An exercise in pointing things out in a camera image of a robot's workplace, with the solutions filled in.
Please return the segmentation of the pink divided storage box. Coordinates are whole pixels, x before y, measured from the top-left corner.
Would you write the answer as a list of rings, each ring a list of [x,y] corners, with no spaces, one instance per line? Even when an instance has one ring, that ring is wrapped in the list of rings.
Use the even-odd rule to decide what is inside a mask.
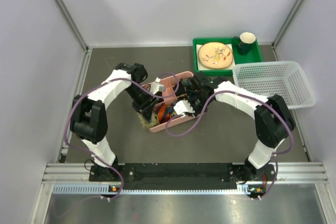
[[[176,74],[175,76],[169,76],[166,78],[161,79],[161,83],[166,86],[166,90],[164,92],[158,92],[156,95],[159,95],[160,98],[157,100],[157,104],[155,105],[155,108],[162,103],[166,104],[167,106],[174,107],[175,104],[180,100],[187,100],[188,96],[185,93],[185,90],[183,86],[180,83],[180,80],[182,78],[189,78],[194,77],[195,82],[199,90],[201,89],[201,82],[198,77],[195,77],[193,73],[190,71],[185,71]],[[150,83],[147,83],[143,86],[146,90],[149,91],[150,89]],[[166,123],[158,124],[155,127],[152,127],[149,129],[151,133],[156,133],[159,131],[164,130],[165,128],[169,128],[178,124],[181,124],[183,122],[190,121],[194,118],[199,117],[202,114],[202,112],[199,115],[192,116],[186,116],[186,117],[180,117],[176,115],[176,113],[173,113],[173,117],[168,120]]]

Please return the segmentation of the olive green patterned tie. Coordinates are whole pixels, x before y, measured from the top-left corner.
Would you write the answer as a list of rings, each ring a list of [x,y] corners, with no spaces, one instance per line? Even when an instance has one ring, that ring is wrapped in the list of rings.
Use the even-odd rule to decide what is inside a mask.
[[[142,124],[143,128],[149,130],[152,127],[155,127],[159,124],[158,117],[155,113],[152,113],[150,120],[146,120],[144,116],[138,113],[139,121]]]

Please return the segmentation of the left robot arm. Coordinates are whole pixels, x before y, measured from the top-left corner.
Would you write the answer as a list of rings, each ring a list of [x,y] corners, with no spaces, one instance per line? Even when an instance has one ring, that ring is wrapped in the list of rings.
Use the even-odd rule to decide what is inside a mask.
[[[158,99],[148,94],[149,88],[140,88],[140,83],[147,77],[144,65],[118,64],[98,89],[79,101],[70,119],[70,130],[93,153],[94,163],[101,167],[101,174],[107,180],[114,180],[119,174],[117,156],[106,138],[107,108],[121,92],[126,91],[133,99],[134,110],[146,126],[152,127],[156,123],[153,109]]]

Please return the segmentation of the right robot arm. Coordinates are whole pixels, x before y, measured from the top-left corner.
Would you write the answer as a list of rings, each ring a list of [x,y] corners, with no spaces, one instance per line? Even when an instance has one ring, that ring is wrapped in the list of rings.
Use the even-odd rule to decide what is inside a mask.
[[[191,77],[191,95],[188,98],[188,113],[202,117],[211,102],[228,104],[255,122],[257,142],[244,163],[245,174],[252,180],[264,174],[264,168],[272,157],[279,155],[278,147],[286,138],[290,146],[281,154],[291,151],[294,145],[295,121],[283,97],[258,95],[240,88],[223,77],[210,79],[203,73]]]

